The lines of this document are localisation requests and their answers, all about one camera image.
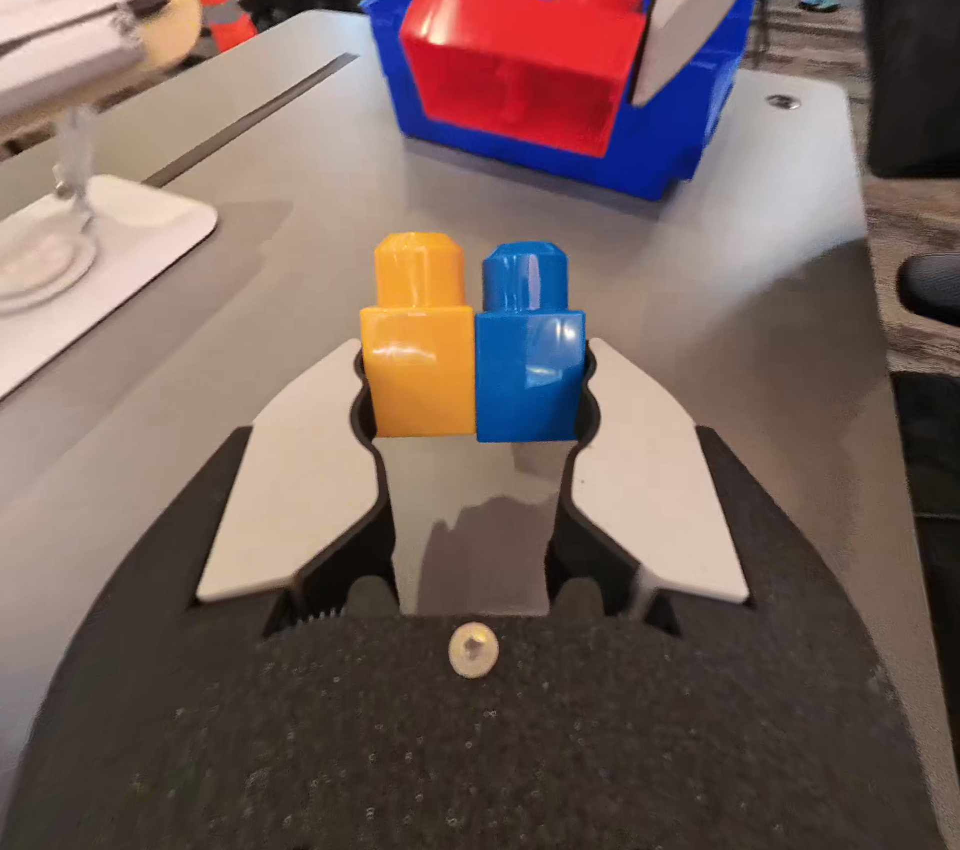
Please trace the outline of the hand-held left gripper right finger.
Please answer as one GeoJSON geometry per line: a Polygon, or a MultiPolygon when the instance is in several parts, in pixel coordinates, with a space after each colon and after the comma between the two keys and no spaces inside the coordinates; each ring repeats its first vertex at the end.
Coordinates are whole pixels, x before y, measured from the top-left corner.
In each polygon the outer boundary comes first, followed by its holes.
{"type": "Polygon", "coordinates": [[[550,614],[643,620],[672,595],[750,604],[689,412],[602,339],[584,371],[549,538],[550,614]]]}

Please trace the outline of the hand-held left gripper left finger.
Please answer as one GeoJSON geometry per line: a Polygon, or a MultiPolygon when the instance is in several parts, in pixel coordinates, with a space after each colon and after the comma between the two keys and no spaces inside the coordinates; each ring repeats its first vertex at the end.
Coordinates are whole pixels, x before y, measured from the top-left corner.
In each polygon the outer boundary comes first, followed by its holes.
{"type": "Polygon", "coordinates": [[[329,616],[365,578],[394,598],[396,532],[376,435],[361,342],[346,340],[254,419],[197,601],[280,594],[294,616],[329,616]]]}

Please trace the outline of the red two-stud toy block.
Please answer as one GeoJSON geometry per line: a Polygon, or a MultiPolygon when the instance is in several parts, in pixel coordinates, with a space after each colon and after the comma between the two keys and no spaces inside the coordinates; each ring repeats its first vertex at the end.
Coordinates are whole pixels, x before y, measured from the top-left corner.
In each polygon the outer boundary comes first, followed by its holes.
{"type": "Polygon", "coordinates": [[[399,40],[435,121],[601,158],[643,0],[412,0],[399,40]]]}

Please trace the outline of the blue single-stud toy block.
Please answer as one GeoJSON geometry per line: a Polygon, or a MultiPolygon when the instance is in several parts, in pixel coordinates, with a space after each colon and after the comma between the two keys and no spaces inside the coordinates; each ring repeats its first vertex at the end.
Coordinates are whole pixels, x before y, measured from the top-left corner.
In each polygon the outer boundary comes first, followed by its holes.
{"type": "Polygon", "coordinates": [[[569,305],[569,258],[543,241],[500,244],[482,263],[475,315],[476,438],[574,438],[586,314],[569,305]]]}

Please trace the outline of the yellow single-stud toy block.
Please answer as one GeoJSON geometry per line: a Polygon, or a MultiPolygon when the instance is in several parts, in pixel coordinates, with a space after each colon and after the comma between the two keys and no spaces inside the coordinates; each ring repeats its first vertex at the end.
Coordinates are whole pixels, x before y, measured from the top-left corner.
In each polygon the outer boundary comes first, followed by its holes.
{"type": "Polygon", "coordinates": [[[359,326],[378,436],[474,434],[475,318],[461,246],[438,232],[392,233],[373,258],[376,301],[359,326]]]}

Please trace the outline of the blue plastic bin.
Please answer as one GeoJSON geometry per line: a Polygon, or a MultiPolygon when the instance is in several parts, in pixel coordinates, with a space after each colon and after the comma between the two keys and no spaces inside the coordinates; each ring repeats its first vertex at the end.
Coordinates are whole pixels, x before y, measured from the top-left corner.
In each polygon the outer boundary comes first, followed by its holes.
{"type": "MultiPolygon", "coordinates": [[[[393,111],[405,136],[657,200],[672,182],[692,178],[714,135],[745,52],[755,0],[735,0],[690,62],[642,107],[632,104],[630,72],[601,158],[430,119],[399,36],[411,1],[363,0],[360,4],[369,17],[393,111]]],[[[643,0],[646,19],[651,1],[643,0]]]]}

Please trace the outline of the grey desk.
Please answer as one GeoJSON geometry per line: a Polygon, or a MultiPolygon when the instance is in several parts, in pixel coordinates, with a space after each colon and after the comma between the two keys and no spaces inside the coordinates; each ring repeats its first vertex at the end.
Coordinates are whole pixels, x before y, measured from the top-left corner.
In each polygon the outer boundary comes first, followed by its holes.
{"type": "Polygon", "coordinates": [[[714,428],[845,585],[956,801],[848,105],[741,72],[648,203],[404,139],[366,18],[310,12],[103,114],[98,168],[214,205],[211,237],[2,402],[2,803],[116,566],[236,426],[357,332],[392,232],[547,240],[588,332],[714,428]],[[795,110],[765,102],[774,93],[795,110]]]}

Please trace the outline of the black office chair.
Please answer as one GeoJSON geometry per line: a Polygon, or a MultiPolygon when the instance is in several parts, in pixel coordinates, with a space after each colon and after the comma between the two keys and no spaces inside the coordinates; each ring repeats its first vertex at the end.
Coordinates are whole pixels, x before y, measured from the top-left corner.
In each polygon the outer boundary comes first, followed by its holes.
{"type": "Polygon", "coordinates": [[[898,301],[910,313],[959,327],[959,252],[905,259],[895,280],[898,301]]]}

